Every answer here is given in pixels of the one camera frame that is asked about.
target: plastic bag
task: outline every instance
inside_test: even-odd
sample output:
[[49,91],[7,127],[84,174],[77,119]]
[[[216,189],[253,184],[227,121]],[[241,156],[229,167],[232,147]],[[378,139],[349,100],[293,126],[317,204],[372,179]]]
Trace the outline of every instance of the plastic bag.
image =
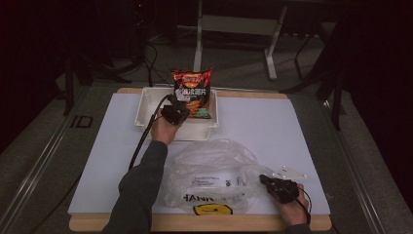
[[[194,141],[166,169],[165,201],[170,207],[196,215],[222,215],[224,210],[224,214],[243,214],[253,199],[266,191],[259,175],[272,173],[258,165],[256,157],[235,141]],[[210,213],[197,211],[198,207],[210,205],[214,205],[209,208]]]

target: chip bag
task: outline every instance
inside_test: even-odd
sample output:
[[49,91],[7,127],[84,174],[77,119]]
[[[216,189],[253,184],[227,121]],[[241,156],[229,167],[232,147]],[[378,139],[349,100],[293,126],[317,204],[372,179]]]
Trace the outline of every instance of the chip bag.
[[211,74],[212,68],[200,72],[181,69],[172,71],[175,93],[180,94],[179,100],[186,101],[186,107],[190,110],[188,117],[211,118],[208,113]]

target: white plastic container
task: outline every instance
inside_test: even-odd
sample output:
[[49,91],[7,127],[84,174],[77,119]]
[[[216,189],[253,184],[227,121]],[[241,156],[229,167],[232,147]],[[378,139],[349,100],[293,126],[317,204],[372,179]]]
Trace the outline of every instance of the white plastic container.
[[[134,124],[142,131],[148,126],[151,115],[155,112],[159,102],[166,95],[173,94],[173,88],[143,88],[137,109]],[[207,140],[218,126],[218,108],[216,91],[211,90],[209,95],[209,115],[210,119],[187,118],[176,133],[175,140]]]

